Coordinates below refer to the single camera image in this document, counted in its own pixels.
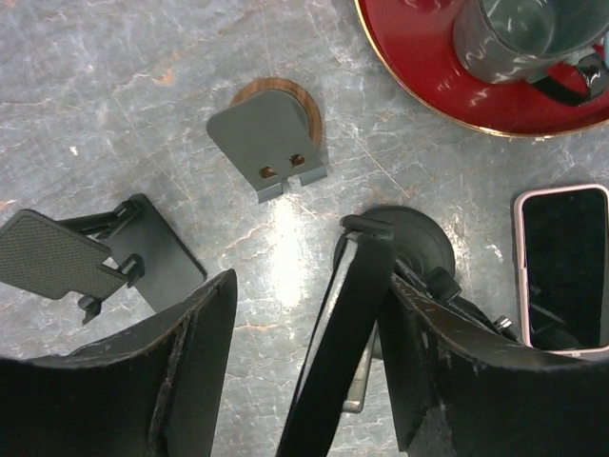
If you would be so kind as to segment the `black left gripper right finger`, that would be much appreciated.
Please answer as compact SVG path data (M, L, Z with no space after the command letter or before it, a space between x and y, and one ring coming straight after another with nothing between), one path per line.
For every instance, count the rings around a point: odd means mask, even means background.
M608 364L523 346L393 276L378 318L398 448L441 456L605 456Z

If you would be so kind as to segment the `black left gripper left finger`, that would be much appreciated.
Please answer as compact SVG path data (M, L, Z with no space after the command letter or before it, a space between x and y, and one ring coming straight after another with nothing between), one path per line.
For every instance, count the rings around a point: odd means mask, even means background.
M1 362L5 456L207 456L237 308L226 270L73 353Z

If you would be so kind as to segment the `black round-base phone stand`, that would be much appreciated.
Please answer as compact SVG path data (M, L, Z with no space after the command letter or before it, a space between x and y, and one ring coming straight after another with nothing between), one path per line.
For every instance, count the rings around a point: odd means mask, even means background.
M340 294L341 280L335 277L347 245L365 234L389 242L397 260L395 273L415 290L422 292L425 298L435 300L444 310L482 329L518 341L509 318L502 316L491 321L477 306L461 298L462 289L454 279L456 258L452 244L442 228L429 216L407 207L378 206L360 215L345 216L341 226L344 232L334 250L333 274L320 308L320 317L329 318ZM405 349L412 352L427 349L427 337L416 333L415 329L399 330L397 343L388 343L388 349L397 351L398 343L404 343ZM380 326L375 324L343 402L343 412L362 412L371 361L373 358L383 359L381 344Z

